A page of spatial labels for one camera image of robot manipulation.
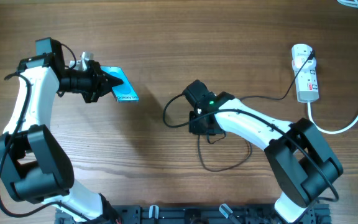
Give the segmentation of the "cyan screen smartphone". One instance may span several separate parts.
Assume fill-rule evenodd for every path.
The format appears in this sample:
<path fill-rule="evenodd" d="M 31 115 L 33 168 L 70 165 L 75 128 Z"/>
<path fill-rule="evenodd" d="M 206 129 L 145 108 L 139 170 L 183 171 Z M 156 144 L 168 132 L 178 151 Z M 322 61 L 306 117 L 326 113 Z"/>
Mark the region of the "cyan screen smartphone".
<path fill-rule="evenodd" d="M 139 97 L 127 79 L 124 71 L 120 67 L 101 66 L 101 69 L 110 76 L 119 78 L 123 84 L 112 87 L 112 93 L 119 103 L 134 103 L 139 101 Z"/>

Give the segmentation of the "white power strip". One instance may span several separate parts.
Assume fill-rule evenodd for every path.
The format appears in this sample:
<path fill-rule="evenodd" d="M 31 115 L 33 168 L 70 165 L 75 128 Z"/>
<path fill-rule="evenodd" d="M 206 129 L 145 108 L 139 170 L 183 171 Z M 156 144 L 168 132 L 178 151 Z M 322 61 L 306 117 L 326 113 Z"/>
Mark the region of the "white power strip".
<path fill-rule="evenodd" d="M 309 55 L 313 49 L 306 44 L 295 44 L 291 48 L 292 59 L 299 55 Z M 316 68 L 294 71 L 297 100 L 300 103 L 312 103 L 319 99 Z"/>

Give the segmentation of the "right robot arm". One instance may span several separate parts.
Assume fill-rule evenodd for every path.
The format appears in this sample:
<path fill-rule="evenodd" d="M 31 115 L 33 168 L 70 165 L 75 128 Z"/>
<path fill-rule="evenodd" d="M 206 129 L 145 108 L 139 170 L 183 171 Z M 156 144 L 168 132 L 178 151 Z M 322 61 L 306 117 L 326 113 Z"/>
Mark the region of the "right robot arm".
<path fill-rule="evenodd" d="M 269 117 L 229 93 L 214 94 L 199 80 L 182 94 L 193 108 L 190 133 L 233 133 L 263 150 L 282 190 L 274 210 L 287 223 L 299 220 L 343 173 L 321 132 L 306 118 L 292 123 Z"/>

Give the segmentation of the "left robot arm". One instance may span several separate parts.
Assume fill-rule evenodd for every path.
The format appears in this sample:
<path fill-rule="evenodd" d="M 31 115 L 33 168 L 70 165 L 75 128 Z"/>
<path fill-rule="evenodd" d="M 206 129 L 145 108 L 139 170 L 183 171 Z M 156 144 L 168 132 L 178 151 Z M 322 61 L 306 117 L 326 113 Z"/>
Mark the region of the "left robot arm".
<path fill-rule="evenodd" d="M 76 181 L 72 163 L 50 131 L 53 101 L 65 93 L 95 103 L 122 80 L 102 70 L 89 53 L 67 65 L 65 45 L 46 37 L 35 43 L 36 55 L 22 59 L 14 76 L 19 92 L 13 114 L 0 135 L 0 210 L 9 217 L 1 187 L 35 212 L 56 207 L 77 223 L 122 223 L 106 198 Z"/>

